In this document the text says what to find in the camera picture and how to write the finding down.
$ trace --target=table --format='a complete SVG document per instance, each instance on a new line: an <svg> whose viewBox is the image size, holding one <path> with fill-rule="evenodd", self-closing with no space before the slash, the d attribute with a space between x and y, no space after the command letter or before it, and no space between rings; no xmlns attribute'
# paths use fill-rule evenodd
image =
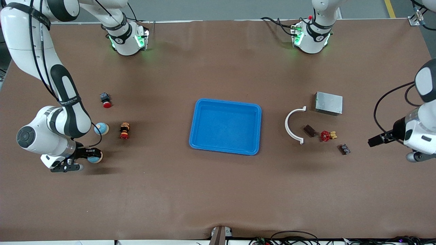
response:
<svg viewBox="0 0 436 245"><path fill-rule="evenodd" d="M82 172L54 174L21 149L17 131L56 105L37 79L12 65L0 96L0 239L198 239L226 225L234 236L302 230L321 238L436 236L436 164L412 164L405 147L369 148L380 130L372 112L388 90L414 79L430 59L406 19L339 20L319 54L292 47L280 27L261 21L148 24L146 52L114 52L99 25L55 25L54 44L92 120L110 131L104 159ZM338 117L313 111L313 95L344 97ZM99 94L112 96L104 109ZM412 109L396 92L382 102L390 129ZM194 150L188 138L200 98L262 108L260 151L243 156ZM412 100L418 102L416 91ZM310 124L336 131L321 143ZM128 140L119 125L129 122ZM99 137L90 132L83 144ZM342 156L337 145L352 153Z"/></svg>

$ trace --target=red button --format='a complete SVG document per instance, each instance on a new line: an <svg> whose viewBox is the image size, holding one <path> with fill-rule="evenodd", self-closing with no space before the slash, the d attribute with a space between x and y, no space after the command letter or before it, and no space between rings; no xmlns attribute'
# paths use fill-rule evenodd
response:
<svg viewBox="0 0 436 245"><path fill-rule="evenodd" d="M112 106L112 104L110 102L106 101L106 102L103 103L103 107L104 108L110 108L111 106Z"/></svg>
<svg viewBox="0 0 436 245"><path fill-rule="evenodd" d="M126 139L129 138L129 135L127 133L123 132L123 133L121 133L120 138L123 139L123 140L126 140Z"/></svg>

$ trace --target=metal box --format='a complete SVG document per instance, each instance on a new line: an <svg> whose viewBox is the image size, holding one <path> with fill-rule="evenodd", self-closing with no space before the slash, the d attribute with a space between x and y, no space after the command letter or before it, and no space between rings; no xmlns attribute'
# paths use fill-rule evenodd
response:
<svg viewBox="0 0 436 245"><path fill-rule="evenodd" d="M317 92L315 110L333 116L342 114L342 96Z"/></svg>

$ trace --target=green indicator light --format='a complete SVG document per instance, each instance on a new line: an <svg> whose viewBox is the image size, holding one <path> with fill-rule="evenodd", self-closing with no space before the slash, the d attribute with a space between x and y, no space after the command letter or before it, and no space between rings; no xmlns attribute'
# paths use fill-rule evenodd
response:
<svg viewBox="0 0 436 245"><path fill-rule="evenodd" d="M301 31L298 34L298 36L295 37L295 45L300 45L301 44L301 40L303 39L303 37L304 37L304 32Z"/></svg>
<svg viewBox="0 0 436 245"><path fill-rule="evenodd" d="M326 37L326 42L324 43L324 46L327 45L327 42L328 42L328 38L329 38L329 37L330 37L330 34L327 35L327 37Z"/></svg>
<svg viewBox="0 0 436 245"><path fill-rule="evenodd" d="M109 40L110 40L110 42L111 42L111 44L112 44L112 48L115 48L115 44L113 43L113 40L112 40L112 38L109 36Z"/></svg>
<svg viewBox="0 0 436 245"><path fill-rule="evenodd" d="M142 38L141 36L135 36L136 37L136 42L138 43L138 46L140 48L144 47L144 38Z"/></svg>

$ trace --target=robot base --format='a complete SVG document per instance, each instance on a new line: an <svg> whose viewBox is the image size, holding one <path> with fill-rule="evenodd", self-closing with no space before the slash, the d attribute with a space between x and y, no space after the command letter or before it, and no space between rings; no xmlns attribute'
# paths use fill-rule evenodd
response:
<svg viewBox="0 0 436 245"><path fill-rule="evenodd" d="M316 42L313 40L306 30L307 24L304 21L301 21L295 25L291 29L292 34L296 34L296 37L292 37L292 44L294 47L301 49L301 51L308 54L316 54L319 53L328 42L330 34L324 38L324 40Z"/></svg>
<svg viewBox="0 0 436 245"><path fill-rule="evenodd" d="M117 38L113 40L109 36L109 40L112 43L112 48L116 50L119 54L124 56L134 55L140 50L147 50L148 48L148 36L150 34L149 30L136 22L128 21L129 25L132 26L132 34L123 44L117 42Z"/></svg>

